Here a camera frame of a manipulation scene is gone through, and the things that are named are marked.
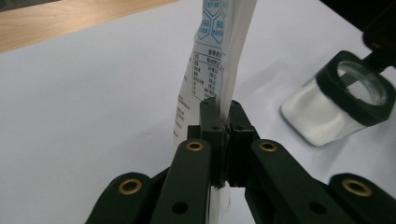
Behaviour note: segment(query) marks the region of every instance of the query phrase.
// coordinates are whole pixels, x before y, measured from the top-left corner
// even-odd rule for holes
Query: white table
[[[0,54],[0,223],[83,223],[116,176],[169,166],[201,4],[183,0]],[[234,99],[261,138],[284,145],[313,177],[362,175],[396,197],[395,111],[325,147],[308,145],[279,114],[342,49],[370,52],[361,32],[318,0],[261,0]],[[386,77],[396,84],[394,70]],[[222,222],[253,223],[242,189]]]

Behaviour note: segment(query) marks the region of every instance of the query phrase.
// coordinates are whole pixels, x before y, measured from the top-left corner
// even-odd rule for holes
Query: hole
[[[345,179],[342,184],[344,189],[361,197],[370,197],[373,194],[367,185],[355,179]]]
[[[387,101],[387,92],[382,83],[362,65],[340,62],[337,72],[349,93],[356,99],[370,105],[383,105]]]
[[[134,194],[142,188],[142,182],[138,179],[127,179],[120,183],[119,193],[121,194]]]
[[[235,129],[236,129],[237,131],[244,131],[244,130],[245,130],[244,126],[241,126],[241,125],[236,126]]]
[[[190,142],[186,145],[186,147],[190,151],[199,151],[204,148],[204,145],[199,142]]]
[[[324,215],[327,213],[326,208],[320,203],[310,203],[308,206],[316,214]]]
[[[277,147],[269,142],[262,142],[260,143],[260,148],[264,151],[269,151],[269,152],[273,152],[277,150]]]
[[[172,211],[176,214],[184,214],[188,209],[189,207],[186,203],[175,203],[172,207]]]

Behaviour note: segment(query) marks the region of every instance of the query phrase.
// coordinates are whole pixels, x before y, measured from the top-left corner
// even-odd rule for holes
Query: nutrition label
[[[207,54],[195,51],[192,67],[192,95],[203,101],[217,96],[221,81],[221,53],[209,49]]]

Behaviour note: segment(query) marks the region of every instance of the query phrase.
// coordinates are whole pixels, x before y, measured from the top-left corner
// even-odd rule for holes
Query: black lid
[[[342,62],[356,63],[375,74],[382,84],[386,99],[381,105],[370,105],[355,98],[347,89],[347,85],[338,75],[338,66]],[[347,51],[341,51],[316,75],[318,86],[322,92],[330,97],[335,104],[349,114],[357,122],[365,126],[373,126],[389,118],[396,98],[396,90],[383,77],[363,60]]]

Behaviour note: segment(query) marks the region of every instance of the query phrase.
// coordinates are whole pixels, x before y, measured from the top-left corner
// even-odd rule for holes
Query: wooden surface
[[[62,0],[0,13],[0,52],[178,0]]]

